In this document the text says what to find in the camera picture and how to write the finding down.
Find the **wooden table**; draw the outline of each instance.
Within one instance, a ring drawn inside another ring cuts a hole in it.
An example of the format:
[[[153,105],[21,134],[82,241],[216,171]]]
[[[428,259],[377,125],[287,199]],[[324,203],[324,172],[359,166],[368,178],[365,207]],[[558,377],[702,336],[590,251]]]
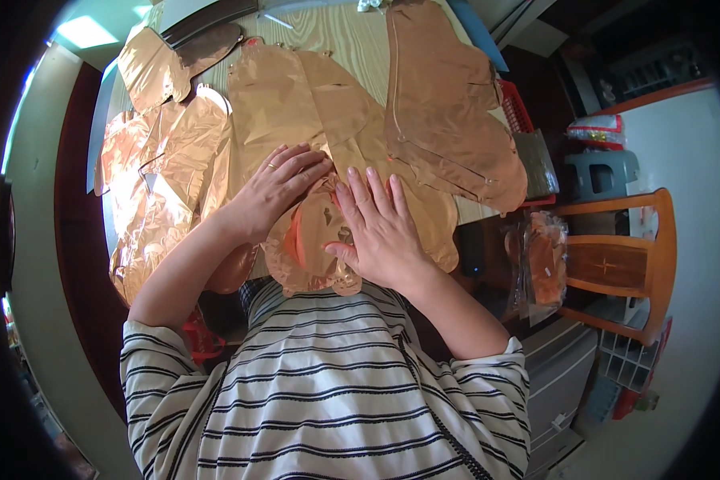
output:
[[[434,0],[442,5],[445,14],[451,20],[456,35],[465,44],[472,44],[456,15],[445,0]],[[263,8],[266,2],[260,2]],[[150,11],[147,24],[156,30],[160,24],[162,4]],[[250,14],[235,20],[247,37],[262,37],[264,43],[293,46],[299,50],[323,52],[329,50],[332,58],[351,73],[380,105],[387,103],[389,82],[389,40],[387,37],[386,17],[378,11],[359,13],[356,3],[329,5],[325,7],[305,8],[295,12],[274,12],[273,15],[293,25],[293,29],[284,27],[263,16]],[[203,72],[199,79],[204,84],[227,95],[226,74],[228,67],[238,59],[240,49],[236,49],[218,64]],[[117,112],[131,110],[133,106],[125,90],[123,79],[116,72],[115,85],[110,99],[110,118]],[[503,124],[507,124],[504,111],[497,108],[490,112]],[[482,218],[498,215],[499,212],[488,206],[478,204],[463,197],[454,196],[458,209],[458,224],[468,224]],[[251,278],[266,273],[263,255],[259,256]]]

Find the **wooden chair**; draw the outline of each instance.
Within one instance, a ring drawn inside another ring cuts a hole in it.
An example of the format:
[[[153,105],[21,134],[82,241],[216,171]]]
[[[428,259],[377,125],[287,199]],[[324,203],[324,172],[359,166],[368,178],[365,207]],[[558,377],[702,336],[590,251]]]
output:
[[[601,200],[557,208],[557,216],[593,214],[651,206],[659,215],[656,239],[621,235],[571,235],[568,237],[567,284],[607,295],[647,297],[648,321],[636,330],[584,312],[561,307],[561,315],[619,335],[653,345],[661,334],[670,305],[677,263],[677,233],[672,197],[666,188],[652,194]]]

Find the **finger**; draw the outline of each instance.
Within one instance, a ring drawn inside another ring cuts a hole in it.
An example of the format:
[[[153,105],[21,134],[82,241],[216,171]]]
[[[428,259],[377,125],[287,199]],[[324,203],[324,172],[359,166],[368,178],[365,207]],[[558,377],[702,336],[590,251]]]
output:
[[[264,171],[265,168],[269,167],[269,164],[274,160],[275,156],[281,154],[282,152],[286,151],[288,149],[288,145],[282,144],[278,148],[272,150],[272,152],[269,154],[269,156],[264,159],[264,162],[259,165],[259,169],[256,171],[257,173]]]
[[[373,204],[368,188],[365,187],[365,182],[360,178],[360,172],[356,168],[350,167],[347,176],[349,177],[349,187],[352,188],[352,194],[355,196],[357,208],[360,209],[365,221],[372,220],[375,216],[378,216],[378,210]]]
[[[349,229],[355,233],[365,228],[365,219],[360,213],[360,209],[355,203],[355,196],[352,191],[344,185],[343,182],[336,184],[336,197],[338,198],[338,206],[342,209],[342,215],[347,222]]]
[[[389,187],[392,189],[394,211],[396,211],[399,216],[402,216],[406,220],[413,221],[413,218],[411,217],[411,211],[408,208],[408,201],[405,199],[403,182],[400,181],[400,177],[392,174],[392,176],[389,178]]]
[[[368,186],[371,187],[371,192],[373,192],[373,201],[378,212],[385,218],[393,218],[396,213],[392,208],[390,197],[387,197],[387,192],[384,185],[382,185],[382,179],[378,176],[378,172],[374,167],[368,167],[365,169],[365,175],[368,178]]]
[[[288,193],[296,198],[303,194],[310,185],[314,184],[318,178],[325,175],[333,166],[330,158],[324,158],[319,164],[314,164],[309,168],[305,168],[300,173],[291,177],[283,184]]]
[[[394,208],[394,197],[392,196],[392,187],[389,186],[389,178],[384,182],[384,191],[387,192],[387,198],[392,202],[392,208]]]
[[[325,246],[326,253],[334,255],[336,258],[349,265],[355,273],[358,271],[358,251],[352,245],[343,244],[341,242],[331,242]]]
[[[303,154],[304,152],[309,151],[309,144],[307,142],[301,142],[295,147],[290,147],[285,150],[280,151],[278,154],[276,154],[272,159],[268,162],[265,162],[262,164],[262,169],[269,168],[270,171],[275,171],[277,168],[269,167],[269,164],[274,165],[275,167],[280,167],[280,165],[283,165],[285,162],[288,161],[289,158],[295,157],[298,154]]]
[[[285,183],[303,168],[314,165],[324,158],[326,158],[326,152],[322,150],[310,150],[304,154],[298,154],[286,160],[286,162],[277,169],[273,177],[277,178],[281,183]]]

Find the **white and black striped shirt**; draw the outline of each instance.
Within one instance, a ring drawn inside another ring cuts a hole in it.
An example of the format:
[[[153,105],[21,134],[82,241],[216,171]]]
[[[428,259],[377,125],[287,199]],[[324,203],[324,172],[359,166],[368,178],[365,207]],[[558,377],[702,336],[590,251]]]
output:
[[[519,341],[437,363],[401,298],[367,284],[285,298],[268,285],[230,362],[205,375],[181,338],[126,322],[120,375],[144,478],[522,478]]]

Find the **red plastic basket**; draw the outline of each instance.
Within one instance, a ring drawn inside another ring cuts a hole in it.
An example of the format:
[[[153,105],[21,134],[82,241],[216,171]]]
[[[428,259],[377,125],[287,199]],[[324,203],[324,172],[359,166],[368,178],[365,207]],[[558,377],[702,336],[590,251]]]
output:
[[[507,117],[509,129],[512,130],[514,134],[532,134],[534,132],[534,125],[530,122],[528,111],[525,109],[525,105],[523,105],[523,99],[520,98],[518,88],[514,86],[514,83],[507,82],[506,80],[499,80],[499,85],[501,85],[501,92],[504,94],[504,100],[501,101],[501,108]],[[526,200],[520,207],[552,205],[556,201],[557,196],[552,194],[548,197]]]
[[[499,80],[499,85],[501,85],[501,91],[504,93],[501,108],[504,110],[504,115],[507,116],[509,129],[512,130],[514,134],[532,134],[534,132],[534,126],[530,122],[530,117],[525,110],[523,100],[520,98],[518,88],[514,86],[514,83],[507,82],[506,80]]]

